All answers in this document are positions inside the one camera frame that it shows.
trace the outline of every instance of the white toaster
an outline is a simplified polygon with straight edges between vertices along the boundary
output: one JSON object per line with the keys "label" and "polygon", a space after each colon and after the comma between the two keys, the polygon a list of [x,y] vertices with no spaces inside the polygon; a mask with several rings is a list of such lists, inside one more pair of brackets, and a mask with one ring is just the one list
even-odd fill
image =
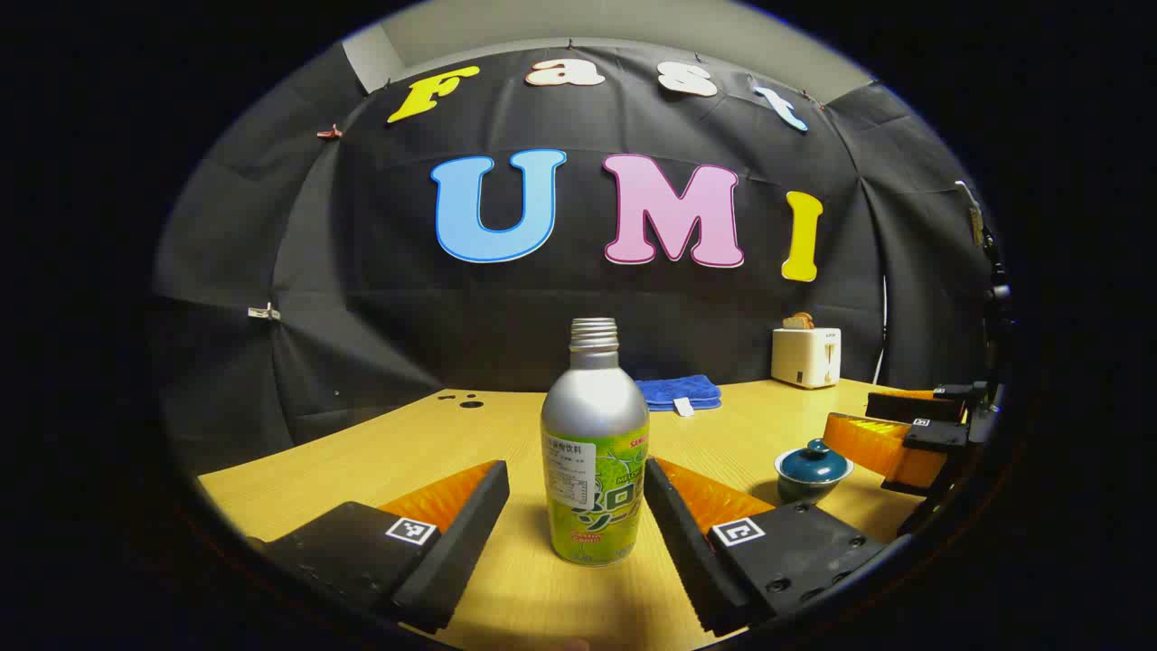
{"label": "white toaster", "polygon": [[816,390],[840,382],[840,330],[772,332],[772,378]]}

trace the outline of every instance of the nutrition label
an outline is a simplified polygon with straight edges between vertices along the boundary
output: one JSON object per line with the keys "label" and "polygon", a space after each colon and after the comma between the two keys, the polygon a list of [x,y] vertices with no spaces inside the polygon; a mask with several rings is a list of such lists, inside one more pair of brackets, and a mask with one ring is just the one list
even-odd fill
{"label": "nutrition label", "polygon": [[546,486],[551,497],[576,509],[595,508],[595,444],[543,435]]}

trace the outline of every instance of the towel tag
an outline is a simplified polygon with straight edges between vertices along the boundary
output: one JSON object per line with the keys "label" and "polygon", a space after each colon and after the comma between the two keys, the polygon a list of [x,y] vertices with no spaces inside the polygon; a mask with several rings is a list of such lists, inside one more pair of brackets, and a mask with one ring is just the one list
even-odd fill
{"label": "towel tag", "polygon": [[679,413],[679,416],[694,416],[695,408],[691,407],[691,401],[685,398],[675,399],[675,410]]}

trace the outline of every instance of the blue letter u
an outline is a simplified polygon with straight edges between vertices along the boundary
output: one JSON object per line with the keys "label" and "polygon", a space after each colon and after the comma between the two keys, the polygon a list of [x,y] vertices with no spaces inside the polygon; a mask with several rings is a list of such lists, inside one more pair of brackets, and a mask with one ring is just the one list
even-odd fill
{"label": "blue letter u", "polygon": [[510,156],[522,170],[522,219],[506,230],[482,225],[482,175],[494,167],[486,156],[447,161],[430,171],[437,182],[437,241],[466,261],[506,261],[533,252],[554,229],[554,168],[566,162],[558,149],[528,149]]}

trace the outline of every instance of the green bottle label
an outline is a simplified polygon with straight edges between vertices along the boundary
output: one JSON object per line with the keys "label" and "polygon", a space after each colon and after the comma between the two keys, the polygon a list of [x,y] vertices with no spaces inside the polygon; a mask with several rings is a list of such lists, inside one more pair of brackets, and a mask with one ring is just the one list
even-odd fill
{"label": "green bottle label", "polygon": [[620,561],[635,546],[648,426],[618,437],[563,438],[543,428],[551,542],[583,565]]}

